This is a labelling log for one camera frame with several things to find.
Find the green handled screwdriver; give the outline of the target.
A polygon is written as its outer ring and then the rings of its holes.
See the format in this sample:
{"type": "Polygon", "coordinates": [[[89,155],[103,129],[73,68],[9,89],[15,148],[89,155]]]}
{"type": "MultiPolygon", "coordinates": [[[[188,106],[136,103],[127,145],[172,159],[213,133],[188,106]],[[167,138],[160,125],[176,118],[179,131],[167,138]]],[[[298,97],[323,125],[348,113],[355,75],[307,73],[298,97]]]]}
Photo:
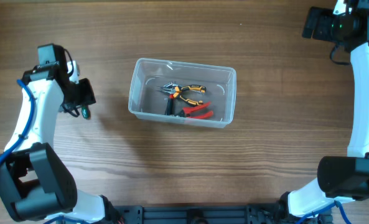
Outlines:
{"type": "Polygon", "coordinates": [[[82,112],[82,116],[83,116],[84,119],[90,119],[91,118],[90,109],[87,105],[83,105],[81,107],[81,112],[82,112]]]}

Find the red handled pruning shears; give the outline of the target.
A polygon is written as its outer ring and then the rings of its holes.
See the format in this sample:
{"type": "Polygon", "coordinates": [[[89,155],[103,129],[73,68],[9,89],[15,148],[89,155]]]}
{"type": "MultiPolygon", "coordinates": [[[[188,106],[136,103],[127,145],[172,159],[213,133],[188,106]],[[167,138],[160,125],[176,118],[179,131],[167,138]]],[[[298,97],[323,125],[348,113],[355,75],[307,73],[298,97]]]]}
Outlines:
{"type": "Polygon", "coordinates": [[[210,102],[194,107],[183,107],[174,116],[191,119],[209,119],[214,115],[214,112],[208,108],[209,106],[210,102]]]}

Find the black red handled screwdriver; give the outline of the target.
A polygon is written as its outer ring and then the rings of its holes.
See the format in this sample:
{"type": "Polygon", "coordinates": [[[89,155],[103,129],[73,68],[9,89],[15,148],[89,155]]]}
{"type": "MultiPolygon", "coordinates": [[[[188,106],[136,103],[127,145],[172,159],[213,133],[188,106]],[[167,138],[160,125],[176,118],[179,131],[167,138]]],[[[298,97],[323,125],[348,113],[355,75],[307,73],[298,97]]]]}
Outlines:
{"type": "Polygon", "coordinates": [[[167,101],[167,107],[165,110],[165,115],[170,116],[173,113],[174,109],[174,95],[169,95],[168,101],[167,101]]]}

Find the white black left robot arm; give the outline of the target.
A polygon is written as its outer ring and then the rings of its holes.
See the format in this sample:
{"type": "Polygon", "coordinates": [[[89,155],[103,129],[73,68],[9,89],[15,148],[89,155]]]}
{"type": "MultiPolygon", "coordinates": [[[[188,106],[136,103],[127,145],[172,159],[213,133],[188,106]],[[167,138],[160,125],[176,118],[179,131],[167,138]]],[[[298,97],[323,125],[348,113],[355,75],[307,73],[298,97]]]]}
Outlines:
{"type": "Polygon", "coordinates": [[[53,149],[59,112],[89,118],[95,96],[67,49],[38,47],[39,64],[17,80],[23,101],[10,141],[0,154],[0,198],[16,222],[119,223],[121,216],[102,195],[77,189],[53,149]]]}

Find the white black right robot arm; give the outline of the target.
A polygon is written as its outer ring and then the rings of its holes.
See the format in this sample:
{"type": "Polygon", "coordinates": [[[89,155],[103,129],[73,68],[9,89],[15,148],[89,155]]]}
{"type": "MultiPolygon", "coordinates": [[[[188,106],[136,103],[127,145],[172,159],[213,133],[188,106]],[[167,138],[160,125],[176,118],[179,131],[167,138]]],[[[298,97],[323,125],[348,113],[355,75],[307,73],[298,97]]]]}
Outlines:
{"type": "Polygon", "coordinates": [[[334,9],[311,7],[302,36],[343,47],[353,70],[353,126],[346,156],[325,156],[317,177],[287,192],[277,202],[276,222],[318,222],[323,213],[339,208],[345,223],[345,203],[369,199],[369,0],[337,1],[334,9]]]}

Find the orange black pliers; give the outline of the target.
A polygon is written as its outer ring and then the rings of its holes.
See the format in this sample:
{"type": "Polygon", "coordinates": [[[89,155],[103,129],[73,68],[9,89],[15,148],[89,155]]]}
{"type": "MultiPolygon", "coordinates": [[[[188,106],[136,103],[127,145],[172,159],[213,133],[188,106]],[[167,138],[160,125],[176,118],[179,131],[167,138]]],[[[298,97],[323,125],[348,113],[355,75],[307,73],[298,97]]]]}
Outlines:
{"type": "Polygon", "coordinates": [[[159,92],[162,92],[162,93],[166,93],[168,95],[171,95],[173,94],[174,95],[174,99],[179,99],[179,100],[182,100],[183,102],[187,103],[188,105],[190,106],[199,106],[199,105],[202,105],[203,104],[203,101],[202,100],[191,100],[190,98],[187,98],[187,94],[191,92],[191,90],[189,91],[183,91],[181,93],[178,93],[178,92],[170,92],[170,93],[167,93],[167,92],[163,92],[160,90],[160,88],[158,87],[157,89],[159,92]]]}

